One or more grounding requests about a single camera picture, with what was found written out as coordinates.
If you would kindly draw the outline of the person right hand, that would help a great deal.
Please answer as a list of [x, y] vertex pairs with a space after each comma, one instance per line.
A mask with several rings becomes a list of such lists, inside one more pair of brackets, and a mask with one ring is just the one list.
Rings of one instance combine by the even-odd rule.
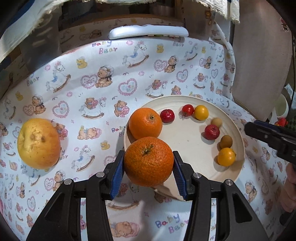
[[289, 163], [286, 167], [287, 180], [280, 193], [280, 204], [284, 211], [293, 212], [296, 208], [296, 191], [295, 191], [295, 169], [293, 164]]

